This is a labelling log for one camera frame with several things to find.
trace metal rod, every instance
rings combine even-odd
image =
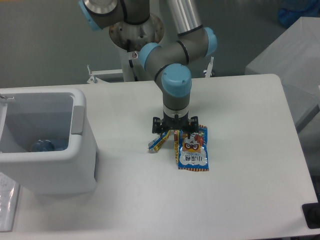
[[[202,25],[194,0],[167,0],[167,3],[178,34]]]

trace cartoon character print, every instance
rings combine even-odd
[[[186,134],[182,134],[182,151],[180,152],[179,161],[183,165],[201,165],[207,164],[206,151],[202,147],[204,140],[204,133],[192,133],[190,139]]]

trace snack bag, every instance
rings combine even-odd
[[[174,131],[175,160],[179,169],[204,172],[209,171],[208,129],[199,125],[199,132],[192,133],[190,139],[181,130]]]
[[[169,138],[170,132],[171,130],[166,131],[162,134],[162,139],[160,136],[158,136],[155,140],[150,142],[148,144],[149,152],[152,154],[156,154],[161,148],[162,144],[164,144],[164,142]]]

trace gray floor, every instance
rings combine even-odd
[[[177,39],[166,1],[151,0],[165,24],[163,44]],[[204,26],[218,38],[216,76],[243,75],[245,66],[285,29],[281,0],[197,0]],[[209,58],[190,65],[202,77]],[[77,0],[0,1],[0,88],[83,84],[94,70],[121,68],[107,29],[92,32]]]

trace white plastic container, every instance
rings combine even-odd
[[[37,194],[93,191],[98,146],[86,98],[73,88],[1,89],[0,172]],[[30,152],[37,140],[64,139],[61,151]]]

